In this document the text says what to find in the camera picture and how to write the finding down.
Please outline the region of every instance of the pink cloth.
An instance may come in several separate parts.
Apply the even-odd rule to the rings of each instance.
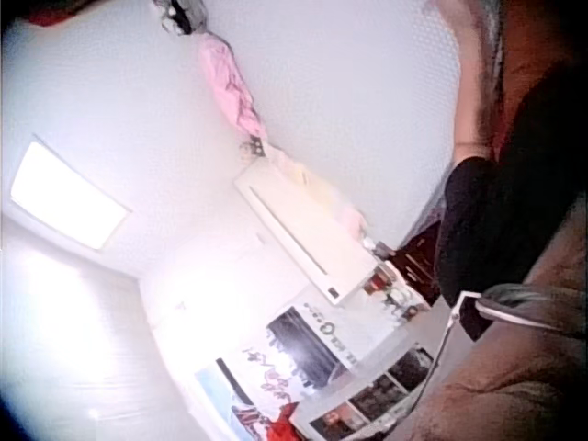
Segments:
[[[247,135],[266,140],[266,128],[255,113],[254,100],[229,45],[205,33],[200,44],[200,60],[216,101],[229,122]]]

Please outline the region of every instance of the wall-mounted air conditioner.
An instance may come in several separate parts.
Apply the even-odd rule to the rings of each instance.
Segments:
[[[235,185],[331,303],[341,302],[373,275],[375,257],[266,158],[250,165]]]

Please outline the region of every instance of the bright light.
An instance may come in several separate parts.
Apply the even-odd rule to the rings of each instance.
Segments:
[[[29,145],[10,197],[40,221],[95,250],[128,214],[38,142]]]

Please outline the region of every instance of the white wall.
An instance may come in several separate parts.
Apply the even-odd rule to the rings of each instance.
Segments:
[[[0,391],[33,439],[206,440],[165,370],[136,280],[11,220],[2,233]]]
[[[309,280],[236,190],[224,207],[140,280],[157,327],[184,302],[198,339],[194,371],[246,343]]]
[[[425,3],[206,2],[270,141],[338,186],[391,247],[434,197],[452,150],[457,53]]]

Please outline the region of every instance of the picture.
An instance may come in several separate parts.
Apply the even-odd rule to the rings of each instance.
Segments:
[[[366,425],[364,419],[347,402],[311,423],[314,430],[321,434],[326,441],[344,439],[364,425]]]
[[[409,392],[426,378],[433,365],[433,358],[419,345],[402,356],[388,372]]]
[[[349,402],[356,406],[369,421],[375,421],[405,397],[406,393],[390,377],[382,375]]]

